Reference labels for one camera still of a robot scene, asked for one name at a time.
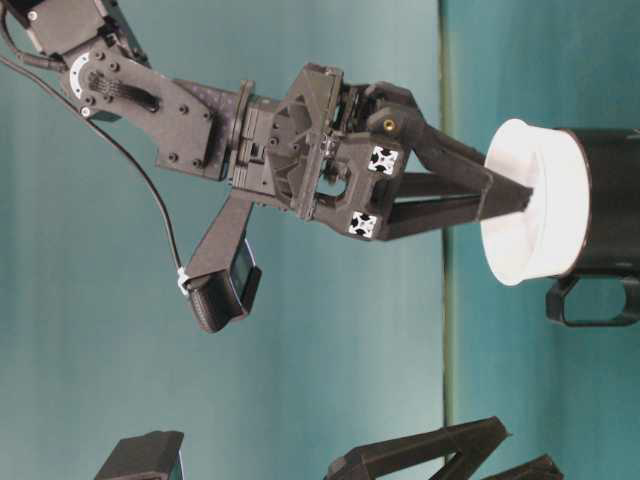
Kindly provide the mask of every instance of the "black cable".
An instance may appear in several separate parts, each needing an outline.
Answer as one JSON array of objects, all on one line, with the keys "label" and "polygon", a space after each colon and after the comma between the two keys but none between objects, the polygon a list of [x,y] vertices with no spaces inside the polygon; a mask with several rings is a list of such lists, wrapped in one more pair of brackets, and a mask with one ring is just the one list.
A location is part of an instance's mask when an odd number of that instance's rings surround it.
[{"label": "black cable", "polygon": [[16,46],[13,38],[11,38],[11,34],[9,33],[9,28],[7,27],[7,12],[7,7],[4,4],[0,4],[0,36],[4,40],[4,43],[7,44],[7,47],[9,47],[9,49],[16,56],[16,58],[25,65],[42,68],[45,70],[53,70],[60,73],[64,72],[67,69],[67,66],[64,62],[60,62],[58,60],[47,57],[40,57],[38,55],[31,55],[30,53],[20,50]]},{"label": "black cable", "polygon": [[164,228],[165,228],[165,231],[167,233],[167,238],[169,240],[169,245],[171,247],[171,254],[172,254],[173,260],[174,260],[174,262],[176,264],[176,269],[179,270],[180,268],[182,268],[182,261],[180,260],[180,254],[178,253],[178,247],[177,247],[177,244],[176,244],[176,238],[175,238],[175,234],[173,232],[173,224],[171,223],[171,218],[169,217],[169,212],[167,211],[167,206],[165,205],[164,200],[160,196],[160,193],[158,192],[158,189],[154,185],[153,181],[151,180],[151,178],[149,178],[149,176],[147,175],[147,172],[144,171],[144,169],[138,163],[138,161],[135,158],[133,158],[133,155],[131,155],[116,140],[114,140],[107,132],[105,132],[100,127],[95,125],[91,120],[89,120],[87,118],[84,118],[82,116],[82,114],[79,113],[76,110],[76,108],[73,106],[73,104],[71,102],[69,102],[69,100],[64,98],[60,93],[58,93],[56,90],[54,90],[47,82],[42,80],[36,74],[34,74],[33,72],[30,72],[26,68],[21,67],[20,65],[17,65],[16,63],[12,62],[11,60],[9,60],[8,58],[6,58],[6,57],[4,57],[2,55],[0,55],[0,63],[5,65],[6,67],[10,68],[14,72],[19,73],[20,75],[23,75],[23,76],[27,77],[29,80],[31,80],[36,85],[38,85],[42,90],[44,90],[47,94],[49,94],[50,96],[52,96],[52,97],[56,98],[57,100],[59,100],[60,102],[62,102],[64,107],[67,110],[69,110],[78,120],[80,120],[82,123],[87,125],[100,138],[102,138],[103,140],[105,140],[106,142],[111,144],[111,146],[113,146],[116,150],[118,150],[118,152],[120,152],[122,154],[122,156],[124,156],[127,159],[129,164],[140,174],[140,176],[144,180],[145,184],[147,185],[147,187],[151,191],[151,194],[153,195],[153,198],[154,198],[154,200],[156,202],[156,205],[158,206],[158,208],[160,209],[160,213],[162,214],[162,220],[164,222]]}]

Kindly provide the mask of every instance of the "screw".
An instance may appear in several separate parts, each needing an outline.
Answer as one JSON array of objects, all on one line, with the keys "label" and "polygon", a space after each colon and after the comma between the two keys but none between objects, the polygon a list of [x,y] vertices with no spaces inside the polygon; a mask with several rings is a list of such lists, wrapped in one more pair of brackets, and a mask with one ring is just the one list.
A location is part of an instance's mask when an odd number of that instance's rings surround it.
[{"label": "screw", "polygon": [[387,132],[393,132],[396,129],[396,122],[392,118],[387,118],[382,126]]}]

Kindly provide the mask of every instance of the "white bowl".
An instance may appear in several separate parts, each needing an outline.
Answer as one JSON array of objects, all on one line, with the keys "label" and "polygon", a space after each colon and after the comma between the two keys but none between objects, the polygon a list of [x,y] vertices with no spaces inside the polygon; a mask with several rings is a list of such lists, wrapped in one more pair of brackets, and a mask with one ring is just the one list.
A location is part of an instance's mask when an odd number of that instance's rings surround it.
[{"label": "white bowl", "polygon": [[524,212],[481,222],[489,267],[505,285],[571,270],[587,234],[589,172],[572,135],[509,120],[496,132],[485,166],[533,188]]}]

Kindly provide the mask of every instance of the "pot handle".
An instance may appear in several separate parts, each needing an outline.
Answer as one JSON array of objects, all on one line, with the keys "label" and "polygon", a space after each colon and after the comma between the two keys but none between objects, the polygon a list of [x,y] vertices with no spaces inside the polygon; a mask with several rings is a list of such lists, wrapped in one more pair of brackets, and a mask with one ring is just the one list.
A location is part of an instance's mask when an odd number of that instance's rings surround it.
[{"label": "pot handle", "polygon": [[620,315],[608,321],[574,321],[567,320],[565,315],[565,300],[573,287],[580,281],[581,277],[569,275],[556,280],[554,285],[547,292],[547,318],[554,322],[559,322],[567,327],[627,327],[640,321],[640,279],[637,277],[622,277],[620,281],[624,287],[625,305]]}]

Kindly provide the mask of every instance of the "black plastic part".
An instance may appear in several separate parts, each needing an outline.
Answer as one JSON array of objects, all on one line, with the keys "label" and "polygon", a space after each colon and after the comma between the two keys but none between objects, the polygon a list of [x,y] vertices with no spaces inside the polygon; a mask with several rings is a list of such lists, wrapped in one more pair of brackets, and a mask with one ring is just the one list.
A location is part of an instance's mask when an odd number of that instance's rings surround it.
[{"label": "black plastic part", "polygon": [[0,0],[24,28],[29,28],[27,14],[44,0]]},{"label": "black plastic part", "polygon": [[122,439],[96,480],[167,480],[180,461],[183,438],[181,432],[151,432]]},{"label": "black plastic part", "polygon": [[262,271],[253,267],[240,297],[228,271],[192,282],[189,301],[200,328],[216,333],[230,321],[246,317],[253,308],[261,277]]},{"label": "black plastic part", "polygon": [[563,480],[564,475],[548,455],[484,480]]},{"label": "black plastic part", "polygon": [[547,318],[567,327],[627,327],[640,320],[640,280],[636,277],[624,277],[620,281],[624,286],[626,301],[622,313],[607,321],[569,320],[566,317],[566,299],[571,290],[583,277],[569,275],[556,280],[547,292]]},{"label": "black plastic part", "polygon": [[191,307],[206,332],[221,330],[253,308],[262,272],[245,239],[252,208],[252,202],[229,196],[187,266]]},{"label": "black plastic part", "polygon": [[507,437],[496,417],[351,450],[329,468],[325,480],[375,480],[455,454],[432,480],[468,479]]}]

